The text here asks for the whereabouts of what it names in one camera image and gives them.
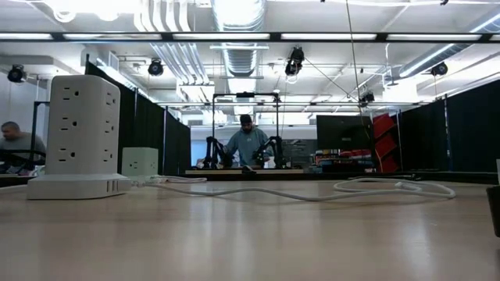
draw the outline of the robotic arm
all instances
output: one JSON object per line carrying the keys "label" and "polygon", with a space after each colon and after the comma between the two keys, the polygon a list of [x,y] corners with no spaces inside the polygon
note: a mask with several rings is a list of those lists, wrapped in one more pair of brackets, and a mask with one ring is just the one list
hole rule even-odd
{"label": "robotic arm", "polygon": [[265,162],[265,152],[268,147],[273,149],[274,162],[276,163],[276,169],[286,169],[287,163],[283,158],[283,148],[281,146],[281,137],[270,137],[263,145],[253,152],[253,158],[257,161],[261,167],[264,166]]}
{"label": "robotic arm", "polygon": [[233,156],[224,153],[224,145],[214,137],[206,138],[206,156],[203,161],[203,169],[217,169],[217,163],[221,161],[224,168],[233,165]]}

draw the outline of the man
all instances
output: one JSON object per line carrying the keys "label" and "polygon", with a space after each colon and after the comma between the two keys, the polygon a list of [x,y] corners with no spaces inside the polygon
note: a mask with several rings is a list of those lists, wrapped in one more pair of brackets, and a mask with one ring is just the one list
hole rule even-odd
{"label": "man", "polygon": [[252,156],[254,151],[266,143],[267,135],[253,126],[252,118],[248,114],[240,116],[240,124],[241,129],[232,136],[224,151],[229,155],[234,155],[238,151],[241,166],[259,166]]}
{"label": "man", "polygon": [[[31,133],[21,131],[19,125],[9,121],[2,124],[3,138],[0,139],[0,150],[30,150],[31,149]],[[45,145],[40,137],[36,136],[34,141],[34,150],[45,153]],[[28,159],[29,153],[15,153],[15,155]],[[13,170],[19,170],[17,167],[23,163],[4,163],[0,167],[0,173],[10,173]]]}

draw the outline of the white wall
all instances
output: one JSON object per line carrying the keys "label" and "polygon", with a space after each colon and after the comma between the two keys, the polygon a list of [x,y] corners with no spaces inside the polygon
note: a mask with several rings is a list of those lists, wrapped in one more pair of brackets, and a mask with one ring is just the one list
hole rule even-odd
{"label": "white wall", "polygon": [[[276,128],[263,127],[260,128],[268,137],[276,136]],[[284,140],[315,140],[316,127],[285,127],[280,126],[280,136]],[[216,138],[219,140],[229,140],[239,128],[216,128]],[[205,140],[207,137],[212,136],[212,128],[191,128],[191,140]]]}
{"label": "white wall", "polygon": [[[33,104],[37,98],[45,101],[47,91],[43,87],[23,83],[14,84],[7,80],[4,73],[0,73],[0,124],[14,121],[19,124],[24,132],[31,132],[33,120]],[[38,107],[37,135],[45,143],[47,140],[48,109],[44,105]]]}

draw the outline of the white power cord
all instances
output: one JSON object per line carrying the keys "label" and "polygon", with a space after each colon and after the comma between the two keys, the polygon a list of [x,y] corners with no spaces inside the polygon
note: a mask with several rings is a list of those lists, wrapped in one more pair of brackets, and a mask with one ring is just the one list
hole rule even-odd
{"label": "white power cord", "polygon": [[[202,183],[205,182],[206,178],[197,178],[197,179],[189,179],[182,178],[179,176],[153,176],[150,180],[146,180],[146,183],[139,184],[139,186],[145,187],[157,187],[164,190],[170,190],[173,192],[178,192],[182,194],[188,195],[201,195],[201,196],[220,196],[226,194],[234,194],[240,192],[264,192],[268,194],[274,194],[281,197],[287,197],[295,200],[301,201],[331,201],[337,199],[351,198],[351,197],[361,197],[361,196],[372,196],[372,195],[384,195],[384,194],[406,194],[406,195],[418,195],[424,197],[437,197],[437,198],[447,198],[453,199],[456,194],[455,191],[439,184],[439,183],[424,183],[424,182],[413,182],[410,180],[397,180],[397,179],[385,179],[385,178],[362,178],[355,180],[348,180],[340,183],[336,183],[334,185],[334,190],[345,192],[346,194],[337,194],[330,196],[322,196],[322,197],[305,197],[295,194],[288,194],[276,190],[269,190],[265,188],[239,188],[236,190],[223,190],[223,191],[192,191],[192,190],[180,190],[174,187],[168,187],[167,185],[159,184],[159,183]],[[345,186],[353,183],[361,183],[361,182],[378,182],[378,183],[395,183],[395,189],[393,190],[360,190],[360,189],[352,189],[346,188]],[[422,189],[424,187],[435,187],[439,190],[444,191],[445,193],[436,193],[436,192],[424,192]]]}

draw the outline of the ceiling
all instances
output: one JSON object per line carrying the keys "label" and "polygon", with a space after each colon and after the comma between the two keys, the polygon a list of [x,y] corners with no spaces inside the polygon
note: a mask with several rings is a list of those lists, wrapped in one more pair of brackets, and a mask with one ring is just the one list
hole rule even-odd
{"label": "ceiling", "polygon": [[[411,5],[400,0],[350,2],[352,31],[468,32],[475,23],[484,22],[485,15],[491,14],[491,11],[500,11],[500,2],[493,1],[478,2],[478,5],[462,5],[459,4],[460,1],[453,0],[444,6],[439,5],[438,1],[431,1],[432,5],[415,5],[427,1],[429,0],[412,1]],[[206,4],[207,0],[203,0],[190,1],[188,5],[187,17],[193,31],[216,30],[212,8]],[[268,0],[264,20],[264,31],[269,32],[350,31],[346,4],[339,0],[326,0],[324,3],[319,0]],[[95,14],[78,13],[73,21],[60,23],[54,20],[52,10],[46,4],[23,3],[19,0],[0,1],[0,27],[10,31],[137,31],[131,14],[123,14],[117,20],[106,22]],[[197,44],[200,58],[209,78],[215,83],[215,92],[228,92],[222,52],[210,49],[211,45],[213,44]],[[386,66],[405,65],[432,49],[434,44],[399,43],[390,44],[388,47],[386,44],[376,43],[300,44],[310,62],[304,62],[295,84],[285,82],[284,64],[296,44],[272,43],[267,46],[269,50],[259,51],[258,71],[262,79],[256,80],[257,92],[279,90],[282,101],[346,101],[346,92],[357,97],[356,85],[371,78],[366,82],[367,89],[374,92],[376,101],[384,101],[382,76],[373,74],[384,70]],[[81,72],[80,54],[84,47],[82,44],[62,43],[0,43],[0,55],[48,55]],[[169,69],[166,69],[162,76],[148,75],[148,64],[151,58],[156,57],[149,44],[99,44],[97,47],[118,55],[122,61],[120,71],[132,76],[143,88],[154,89],[155,100],[179,101],[175,91],[172,91],[176,89],[177,80]],[[477,44],[445,61],[449,68],[447,75],[437,76],[436,80],[428,74],[416,75],[411,80],[416,84],[417,100],[430,101],[439,94],[455,93],[481,81],[496,79],[498,75],[495,74],[500,71],[498,50],[496,44]],[[257,111],[269,110],[272,108],[260,108]],[[331,111],[332,108],[302,107],[285,110]]]}

